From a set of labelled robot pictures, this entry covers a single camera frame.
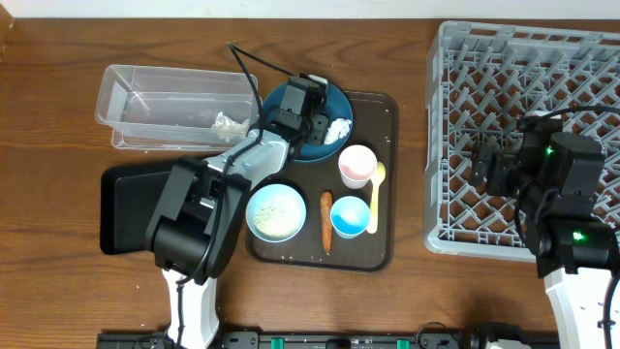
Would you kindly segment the dark blue plate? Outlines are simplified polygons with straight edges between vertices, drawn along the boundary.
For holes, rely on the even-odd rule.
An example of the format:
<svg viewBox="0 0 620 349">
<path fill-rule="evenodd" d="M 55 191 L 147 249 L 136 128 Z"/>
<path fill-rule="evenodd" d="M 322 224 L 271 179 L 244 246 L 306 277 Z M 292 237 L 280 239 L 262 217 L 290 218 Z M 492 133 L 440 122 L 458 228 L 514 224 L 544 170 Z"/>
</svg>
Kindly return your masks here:
<svg viewBox="0 0 620 349">
<path fill-rule="evenodd" d="M 265 112 L 265 125 L 267 119 L 267 110 L 270 107 L 275 107 L 281 100 L 284 94 L 285 85 L 287 82 L 276 87 L 266 98 L 263 103 L 263 111 Z M 313 146 L 307 143 L 293 144 L 293 153 L 295 154 L 295 160 L 299 162 L 314 162 L 326 159 L 339 150 L 350 137 L 353 131 L 354 113 L 352 105 L 349 99 L 345 96 L 344 92 L 337 86 L 328 83 L 326 90 L 326 114 L 329 117 L 330 123 L 337 118 L 346 118 L 352 120 L 351 131 L 348 136 L 333 144 L 322 144 L 320 146 Z"/>
</svg>

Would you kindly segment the white and pink cup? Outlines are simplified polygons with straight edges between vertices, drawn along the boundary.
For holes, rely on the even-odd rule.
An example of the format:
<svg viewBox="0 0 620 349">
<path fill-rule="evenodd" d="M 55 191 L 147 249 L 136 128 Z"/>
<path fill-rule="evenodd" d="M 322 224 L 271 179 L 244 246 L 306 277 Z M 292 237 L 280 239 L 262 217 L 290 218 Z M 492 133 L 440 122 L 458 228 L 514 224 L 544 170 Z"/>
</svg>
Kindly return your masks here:
<svg viewBox="0 0 620 349">
<path fill-rule="evenodd" d="M 338 158 L 338 170 L 345 186 L 362 188 L 375 173 L 377 157 L 367 146 L 354 144 L 346 147 Z"/>
</svg>

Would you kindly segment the pale yellow plastic spoon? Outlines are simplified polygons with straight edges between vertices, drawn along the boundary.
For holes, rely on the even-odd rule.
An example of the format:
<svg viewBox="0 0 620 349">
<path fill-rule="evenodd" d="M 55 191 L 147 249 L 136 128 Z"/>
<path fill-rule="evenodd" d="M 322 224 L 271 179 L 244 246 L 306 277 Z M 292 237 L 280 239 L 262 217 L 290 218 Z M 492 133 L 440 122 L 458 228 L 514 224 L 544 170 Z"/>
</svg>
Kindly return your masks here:
<svg viewBox="0 0 620 349">
<path fill-rule="evenodd" d="M 385 165 L 382 162 L 378 162 L 376 170 L 370 178 L 372 193 L 369 205 L 370 219 L 367 226 L 367 232 L 369 234 L 375 234 L 378 230 L 380 186 L 384 182 L 386 175 L 387 171 Z"/>
</svg>

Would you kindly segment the light blue bowl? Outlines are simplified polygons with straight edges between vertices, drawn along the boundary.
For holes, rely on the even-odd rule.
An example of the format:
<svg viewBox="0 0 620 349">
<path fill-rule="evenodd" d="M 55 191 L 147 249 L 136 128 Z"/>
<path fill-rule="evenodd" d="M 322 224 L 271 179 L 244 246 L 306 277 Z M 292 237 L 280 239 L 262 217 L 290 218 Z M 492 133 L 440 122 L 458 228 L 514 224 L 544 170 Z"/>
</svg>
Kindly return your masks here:
<svg viewBox="0 0 620 349">
<path fill-rule="evenodd" d="M 301 194 L 292 186 L 276 183 L 264 186 L 252 195 L 245 218 L 256 238 L 279 243 L 301 231 L 306 214 Z"/>
</svg>

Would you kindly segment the small blue cup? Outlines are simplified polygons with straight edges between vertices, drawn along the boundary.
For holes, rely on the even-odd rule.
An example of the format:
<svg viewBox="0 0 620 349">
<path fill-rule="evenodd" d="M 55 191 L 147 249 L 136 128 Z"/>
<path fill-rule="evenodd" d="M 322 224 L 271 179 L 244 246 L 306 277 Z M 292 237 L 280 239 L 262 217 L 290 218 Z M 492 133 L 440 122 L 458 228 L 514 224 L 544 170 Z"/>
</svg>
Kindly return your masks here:
<svg viewBox="0 0 620 349">
<path fill-rule="evenodd" d="M 336 234 L 344 239 L 356 238 L 370 223 L 370 207 L 361 198 L 346 196 L 338 199 L 330 210 L 330 221 Z"/>
</svg>

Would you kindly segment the white tissue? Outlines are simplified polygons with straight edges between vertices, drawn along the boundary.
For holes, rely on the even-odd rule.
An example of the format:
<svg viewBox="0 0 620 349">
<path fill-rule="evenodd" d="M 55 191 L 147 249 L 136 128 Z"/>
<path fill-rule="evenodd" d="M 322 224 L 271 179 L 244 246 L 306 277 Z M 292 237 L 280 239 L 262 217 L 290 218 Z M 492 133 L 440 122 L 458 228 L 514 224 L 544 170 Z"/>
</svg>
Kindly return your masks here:
<svg viewBox="0 0 620 349">
<path fill-rule="evenodd" d="M 349 135 L 352 127 L 352 120 L 337 118 L 330 123 L 327 129 L 324 144 L 333 144 Z"/>
</svg>

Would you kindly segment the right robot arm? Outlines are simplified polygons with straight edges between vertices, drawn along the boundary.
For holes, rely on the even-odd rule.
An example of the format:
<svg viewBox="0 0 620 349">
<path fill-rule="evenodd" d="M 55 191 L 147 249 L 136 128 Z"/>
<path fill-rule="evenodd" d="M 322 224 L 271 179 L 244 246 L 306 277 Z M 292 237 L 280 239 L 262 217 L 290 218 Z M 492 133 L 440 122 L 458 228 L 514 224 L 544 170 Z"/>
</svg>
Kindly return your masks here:
<svg viewBox="0 0 620 349">
<path fill-rule="evenodd" d="M 468 182 L 514 200 L 514 228 L 535 257 L 563 348 L 619 344 L 616 228 L 593 214 L 601 143 L 565 130 L 564 111 L 521 118 L 515 151 L 480 145 Z"/>
</svg>

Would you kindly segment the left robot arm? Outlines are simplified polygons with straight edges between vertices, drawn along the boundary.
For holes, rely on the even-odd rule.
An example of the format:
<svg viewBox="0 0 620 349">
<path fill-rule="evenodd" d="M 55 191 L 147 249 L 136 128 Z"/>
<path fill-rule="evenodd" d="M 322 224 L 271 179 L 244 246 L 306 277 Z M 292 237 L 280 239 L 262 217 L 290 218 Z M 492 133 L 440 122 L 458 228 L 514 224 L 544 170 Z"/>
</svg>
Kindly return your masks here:
<svg viewBox="0 0 620 349">
<path fill-rule="evenodd" d="M 282 101 L 259 109 L 245 140 L 220 155 L 181 157 L 172 166 L 145 233 L 170 291 L 165 347 L 206 348 L 217 334 L 217 279 L 236 247 L 250 192 L 304 145 L 324 142 L 328 90 L 324 78 L 291 76 Z"/>
</svg>

